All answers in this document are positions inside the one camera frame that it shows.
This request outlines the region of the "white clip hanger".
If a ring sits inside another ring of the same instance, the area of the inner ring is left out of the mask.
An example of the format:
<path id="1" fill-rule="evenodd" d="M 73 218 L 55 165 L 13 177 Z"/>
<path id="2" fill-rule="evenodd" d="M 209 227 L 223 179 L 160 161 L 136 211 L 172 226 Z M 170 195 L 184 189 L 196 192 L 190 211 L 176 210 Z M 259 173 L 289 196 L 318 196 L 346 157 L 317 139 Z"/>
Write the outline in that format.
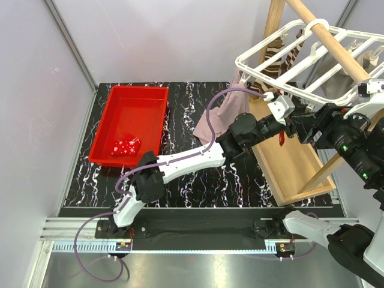
<path id="1" fill-rule="evenodd" d="M 380 34 L 372 34 L 361 31 L 352 31 L 346 30 L 343 28 L 338 28 L 336 26 L 329 26 L 328 22 L 325 19 L 318 19 L 314 22 L 314 24 L 325 24 L 325 28 L 328 29 L 334 38 L 340 42 L 346 37 L 352 37 L 354 39 L 361 39 L 364 42 L 358 46 L 353 52 L 352 56 L 357 57 L 363 53 L 363 50 L 368 48 L 371 44 L 378 42 L 383 43 L 383 35 Z M 266 70 L 270 65 L 279 60 L 283 59 L 288 53 L 303 43 L 308 38 L 314 38 L 313 32 L 309 29 L 310 27 L 304 27 L 304 22 L 302 20 L 294 20 L 284 25 L 282 28 L 272 33 L 270 36 L 266 37 L 264 40 L 253 46 L 252 48 L 245 51 L 243 54 L 239 55 L 235 60 L 235 65 L 239 70 L 241 70 L 245 74 L 245 79 L 248 80 L 250 77 L 254 77 L 256 80 L 261 80 L 262 83 L 273 86 L 277 89 L 284 90 L 288 93 L 294 94 L 299 98 L 303 98 L 309 102 L 315 104 L 325 104 L 325 103 L 335 103 L 336 105 L 343 106 L 352 103 L 358 97 L 358 89 L 350 88 L 346 93 L 344 93 L 341 97 L 336 98 L 334 100 L 328 100 L 325 97 L 314 94 L 317 88 L 320 88 L 322 84 L 329 80 L 332 76 L 336 75 L 337 72 L 341 71 L 341 64 L 335 64 L 328 72 L 326 72 L 323 76 L 319 77 L 315 82 L 313 82 L 310 86 L 305 89 L 295 88 L 292 85 L 289 85 L 288 82 L 293 78 L 303 73 L 306 69 L 310 68 L 314 64 L 318 63 L 323 56 L 326 56 L 327 53 L 330 53 L 328 49 L 320 42 L 315 42 L 308 56 L 302 59 L 301 61 L 294 64 L 292 68 L 288 69 L 288 72 L 282 74 L 282 76 L 278 76 L 276 79 L 272 76 L 268 76 L 264 70 Z M 257 52 L 261 51 L 263 48 L 266 48 L 278 37 L 286 36 L 286 34 L 293 28 L 304 28 L 303 35 L 297 38 L 295 41 L 291 42 L 289 45 L 285 45 L 282 50 L 277 52 L 274 56 L 270 57 L 268 60 L 265 60 L 260 65 L 252 68 L 247 65 L 246 61 L 249 57 L 253 56 Z"/>

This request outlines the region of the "brown striped sock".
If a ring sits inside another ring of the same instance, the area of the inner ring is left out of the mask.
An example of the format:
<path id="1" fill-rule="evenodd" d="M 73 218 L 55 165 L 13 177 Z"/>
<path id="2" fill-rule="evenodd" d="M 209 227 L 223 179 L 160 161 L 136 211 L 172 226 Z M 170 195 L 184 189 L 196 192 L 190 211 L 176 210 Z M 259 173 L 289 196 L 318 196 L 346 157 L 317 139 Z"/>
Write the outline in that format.
<path id="1" fill-rule="evenodd" d="M 285 37 L 287 34 L 284 34 L 283 36 L 280 36 L 276 39 L 274 39 L 271 43 L 268 44 L 265 52 L 265 57 L 263 61 L 267 61 L 269 58 L 275 56 L 278 52 L 280 52 L 284 46 L 285 46 Z M 276 79 L 280 73 L 280 65 L 281 65 L 281 58 L 278 58 L 276 61 L 274 61 L 272 64 L 267 66 L 262 73 Z M 260 94 L 264 94 L 269 89 L 271 89 L 272 86 L 263 82 L 260 79 L 255 79 L 254 82 L 251 84 L 250 89 L 253 91 L 256 91 Z"/>
<path id="2" fill-rule="evenodd" d="M 304 33 L 304 30 L 300 29 L 296 35 L 296 38 L 300 38 L 301 36 L 303 36 L 303 33 Z M 282 48 L 284 48 L 284 46 L 285 46 L 285 39 L 287 36 L 288 36 L 288 34 L 283 34 L 281 37 L 279 37 L 279 40 L 281 40 L 281 47 Z M 279 72 L 278 72 L 279 76 L 282 76 L 284 73 L 286 73 L 287 71 L 289 71 L 293 67 L 303 45 L 304 45 L 304 41 L 297 44 L 294 48 L 292 48 L 286 54 L 286 56 L 279 59 L 279 63 L 280 63 Z"/>

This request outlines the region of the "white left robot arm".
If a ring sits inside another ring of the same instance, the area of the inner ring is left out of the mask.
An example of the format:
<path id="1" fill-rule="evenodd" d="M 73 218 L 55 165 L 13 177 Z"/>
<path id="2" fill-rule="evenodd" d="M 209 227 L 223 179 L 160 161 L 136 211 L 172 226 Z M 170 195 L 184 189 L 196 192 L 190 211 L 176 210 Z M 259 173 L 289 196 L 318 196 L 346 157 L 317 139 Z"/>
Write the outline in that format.
<path id="1" fill-rule="evenodd" d="M 118 190 L 123 180 L 129 188 L 123 191 L 122 202 L 114 208 L 109 231 L 124 237 L 135 216 L 148 203 L 162 198 L 164 186 L 172 180 L 199 170 L 221 167 L 243 157 L 249 148 L 280 133 L 292 138 L 296 133 L 289 119 L 278 122 L 273 115 L 257 120 L 250 113 L 242 113 L 227 131 L 214 142 L 172 155 L 155 156 L 147 152 L 136 168 L 124 174 L 116 183 Z"/>

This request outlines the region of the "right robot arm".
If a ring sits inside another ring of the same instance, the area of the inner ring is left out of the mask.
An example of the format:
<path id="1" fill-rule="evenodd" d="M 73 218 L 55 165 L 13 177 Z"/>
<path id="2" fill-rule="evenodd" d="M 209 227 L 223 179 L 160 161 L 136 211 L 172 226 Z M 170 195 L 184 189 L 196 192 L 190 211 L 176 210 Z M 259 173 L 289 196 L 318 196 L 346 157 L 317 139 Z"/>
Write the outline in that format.
<path id="1" fill-rule="evenodd" d="M 317 144 L 334 148 L 351 168 L 342 195 L 355 195 L 354 184 L 374 190 L 373 198 L 383 203 L 383 117 L 370 119 L 366 114 L 343 111 L 326 105 L 313 115 L 312 126 L 299 135 L 301 140 L 321 132 Z M 374 287 L 383 287 L 383 221 L 375 231 L 355 224 L 332 224 L 305 215 L 298 210 L 284 210 L 272 223 L 274 234 L 285 238 L 301 235 L 328 249 L 331 256 L 350 272 Z"/>

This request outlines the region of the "mauve sock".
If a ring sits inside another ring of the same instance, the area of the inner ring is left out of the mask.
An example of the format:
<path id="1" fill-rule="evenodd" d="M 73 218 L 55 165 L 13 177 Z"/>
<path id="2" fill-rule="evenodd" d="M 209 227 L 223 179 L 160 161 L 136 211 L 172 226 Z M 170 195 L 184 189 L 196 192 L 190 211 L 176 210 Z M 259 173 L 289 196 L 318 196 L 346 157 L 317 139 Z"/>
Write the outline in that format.
<path id="1" fill-rule="evenodd" d="M 229 125 L 234 122 L 239 114 L 249 111 L 249 95 L 247 93 L 241 91 L 228 93 L 219 107 L 209 111 L 209 118 L 215 132 L 215 138 L 225 133 Z M 202 145 L 211 141 L 212 134 L 206 121 L 206 111 L 203 112 L 198 121 L 193 131 L 193 136 L 197 137 Z"/>

